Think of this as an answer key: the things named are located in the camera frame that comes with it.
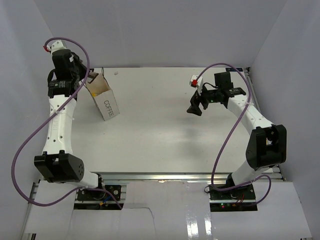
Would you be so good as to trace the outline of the white coffee paper bag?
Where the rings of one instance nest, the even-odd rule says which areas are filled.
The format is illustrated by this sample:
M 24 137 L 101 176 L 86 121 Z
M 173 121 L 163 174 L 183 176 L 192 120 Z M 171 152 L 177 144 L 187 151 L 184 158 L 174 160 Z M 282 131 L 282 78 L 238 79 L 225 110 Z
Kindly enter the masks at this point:
M 98 95 L 92 97 L 93 102 L 103 120 L 108 121 L 120 114 L 114 92 L 104 76 L 103 68 L 91 68 L 91 72 L 99 73 L 99 75 L 91 84 L 86 83 L 86 88 L 90 92 L 91 97 L 92 93 Z

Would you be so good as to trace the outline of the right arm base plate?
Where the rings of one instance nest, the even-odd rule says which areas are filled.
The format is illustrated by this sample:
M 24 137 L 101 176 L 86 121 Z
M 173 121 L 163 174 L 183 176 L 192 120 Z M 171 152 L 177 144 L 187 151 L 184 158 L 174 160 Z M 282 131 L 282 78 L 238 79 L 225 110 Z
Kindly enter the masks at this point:
M 230 191 L 217 191 L 211 185 L 204 188 L 209 196 L 211 213 L 256 212 L 256 194 L 252 184 Z

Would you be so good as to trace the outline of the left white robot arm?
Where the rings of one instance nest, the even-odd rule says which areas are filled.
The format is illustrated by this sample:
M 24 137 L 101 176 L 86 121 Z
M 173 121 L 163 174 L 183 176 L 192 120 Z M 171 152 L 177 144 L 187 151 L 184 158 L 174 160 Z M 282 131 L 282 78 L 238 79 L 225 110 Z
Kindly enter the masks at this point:
M 49 183 L 69 183 L 88 188 L 88 193 L 99 200 L 106 187 L 98 174 L 85 168 L 84 162 L 73 154 L 72 122 L 77 104 L 76 90 L 85 78 L 87 68 L 78 55 L 62 47 L 52 50 L 54 69 L 48 76 L 48 97 L 51 120 L 41 155 L 34 165 Z

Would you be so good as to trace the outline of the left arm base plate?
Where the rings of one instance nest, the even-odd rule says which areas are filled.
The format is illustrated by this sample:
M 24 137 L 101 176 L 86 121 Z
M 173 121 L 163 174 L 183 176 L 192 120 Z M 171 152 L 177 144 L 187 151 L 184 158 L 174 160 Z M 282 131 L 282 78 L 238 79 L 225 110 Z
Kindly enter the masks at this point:
M 122 186 L 121 185 L 105 185 L 104 189 L 107 190 L 113 197 L 119 201 L 121 199 Z M 77 192 L 77 201 L 100 201 L 106 203 L 107 201 L 113 201 L 113 198 L 106 192 L 92 191 L 92 190 L 79 190 Z

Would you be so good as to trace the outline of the brown torn snack wrapper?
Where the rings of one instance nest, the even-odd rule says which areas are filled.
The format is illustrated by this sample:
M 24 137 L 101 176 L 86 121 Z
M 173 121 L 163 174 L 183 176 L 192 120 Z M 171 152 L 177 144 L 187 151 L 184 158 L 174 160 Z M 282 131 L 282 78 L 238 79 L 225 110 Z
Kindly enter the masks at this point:
M 90 71 L 88 73 L 88 77 L 87 77 L 87 81 L 86 82 L 91 84 L 98 76 L 99 76 L 99 73 Z

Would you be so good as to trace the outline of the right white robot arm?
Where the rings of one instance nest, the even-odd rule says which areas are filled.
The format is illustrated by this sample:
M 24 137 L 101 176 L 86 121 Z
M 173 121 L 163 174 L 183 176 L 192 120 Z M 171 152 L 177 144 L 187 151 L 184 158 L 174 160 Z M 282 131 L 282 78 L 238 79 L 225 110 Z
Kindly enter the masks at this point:
M 266 119 L 250 103 L 247 92 L 234 87 L 229 72 L 216 73 L 214 80 L 215 87 L 209 90 L 201 76 L 191 77 L 189 84 L 195 88 L 195 93 L 187 113 L 201 116 L 209 104 L 220 103 L 237 117 L 236 123 L 242 124 L 249 133 L 244 163 L 227 177 L 225 185 L 215 188 L 236 200 L 243 195 L 243 186 L 250 185 L 263 172 L 286 161 L 287 130 L 282 124 L 276 125 Z

